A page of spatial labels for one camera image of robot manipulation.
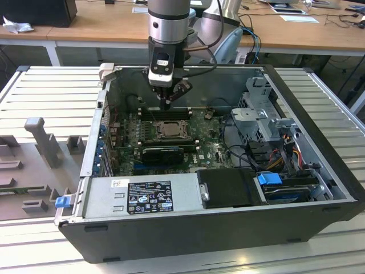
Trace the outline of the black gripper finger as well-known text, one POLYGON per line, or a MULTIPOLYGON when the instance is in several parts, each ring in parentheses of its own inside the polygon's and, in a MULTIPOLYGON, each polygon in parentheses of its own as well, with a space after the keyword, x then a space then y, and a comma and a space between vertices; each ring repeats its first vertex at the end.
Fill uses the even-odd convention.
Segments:
POLYGON ((182 97, 189 91, 190 91, 190 82, 187 80, 179 81, 173 89, 173 93, 170 96, 170 101, 171 102, 176 101, 177 99, 179 99, 180 97, 182 97))
POLYGON ((160 109, 168 111, 171 107, 171 101, 169 100, 171 87, 154 86, 153 90, 156 93, 158 100, 160 101, 160 109))

